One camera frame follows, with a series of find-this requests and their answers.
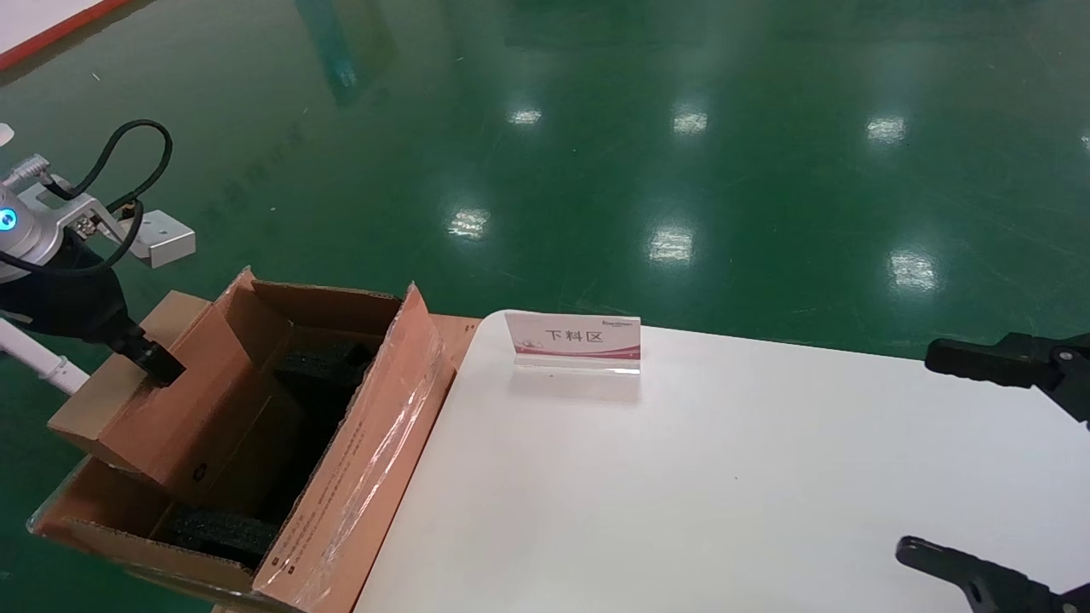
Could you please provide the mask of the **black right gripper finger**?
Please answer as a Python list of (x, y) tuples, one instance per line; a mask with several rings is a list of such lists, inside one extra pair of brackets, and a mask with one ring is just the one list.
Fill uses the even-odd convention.
[(957, 586), (973, 612), (1087, 612), (1089, 585), (1055, 593), (1020, 570), (977, 558), (916, 536), (903, 536), (896, 560), (904, 566)]
[(1089, 423), (1089, 335), (1052, 339), (1020, 333), (994, 345), (934, 339), (924, 365), (931, 372), (989, 381), (998, 387), (1039, 388), (1075, 422)]

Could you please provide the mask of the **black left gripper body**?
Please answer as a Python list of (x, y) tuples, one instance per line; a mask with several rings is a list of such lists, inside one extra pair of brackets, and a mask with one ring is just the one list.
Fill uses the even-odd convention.
[(78, 277), (31, 272), (3, 283), (1, 309), (22, 329), (101, 344), (126, 358), (146, 357), (145, 333), (129, 316), (110, 268)]

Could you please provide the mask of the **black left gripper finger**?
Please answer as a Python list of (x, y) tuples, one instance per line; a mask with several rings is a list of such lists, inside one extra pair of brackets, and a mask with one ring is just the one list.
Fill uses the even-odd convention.
[(167, 348), (143, 336), (129, 338), (128, 359), (140, 366), (155, 387), (171, 387), (186, 373), (186, 366)]

